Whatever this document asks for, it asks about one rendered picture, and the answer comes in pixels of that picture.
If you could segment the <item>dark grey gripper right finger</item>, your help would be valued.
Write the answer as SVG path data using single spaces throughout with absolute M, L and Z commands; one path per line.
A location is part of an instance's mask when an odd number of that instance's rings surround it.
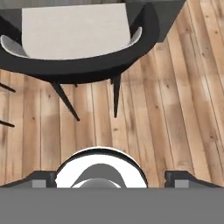
M 165 187 L 172 188 L 194 188 L 194 187 L 214 187 L 221 188 L 220 185 L 216 185 L 205 180 L 195 178 L 188 171 L 166 171 L 164 173 Z

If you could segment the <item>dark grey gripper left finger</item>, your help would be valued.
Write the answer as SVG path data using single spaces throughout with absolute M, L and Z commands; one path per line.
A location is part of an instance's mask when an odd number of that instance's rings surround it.
M 33 171 L 27 177 L 3 185 L 16 188 L 56 188 L 56 171 Z

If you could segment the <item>white and black round object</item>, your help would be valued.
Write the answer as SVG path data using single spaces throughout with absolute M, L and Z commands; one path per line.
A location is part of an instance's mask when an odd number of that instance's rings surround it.
M 58 188 L 147 188 L 139 164 L 125 152 L 105 146 L 75 152 L 57 170 Z

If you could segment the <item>black chair with pale seat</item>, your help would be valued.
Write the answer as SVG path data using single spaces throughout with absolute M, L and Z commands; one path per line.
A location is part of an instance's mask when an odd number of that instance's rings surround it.
M 117 108 L 121 74 L 158 42 L 159 20 L 152 3 L 141 6 L 129 30 L 132 36 L 139 37 L 133 45 L 117 52 L 86 59 L 22 58 L 12 54 L 3 44 L 0 44 L 0 68 L 51 83 L 71 113 L 75 110 L 61 87 L 63 84 L 78 85 L 110 79 L 114 85 L 114 107 Z

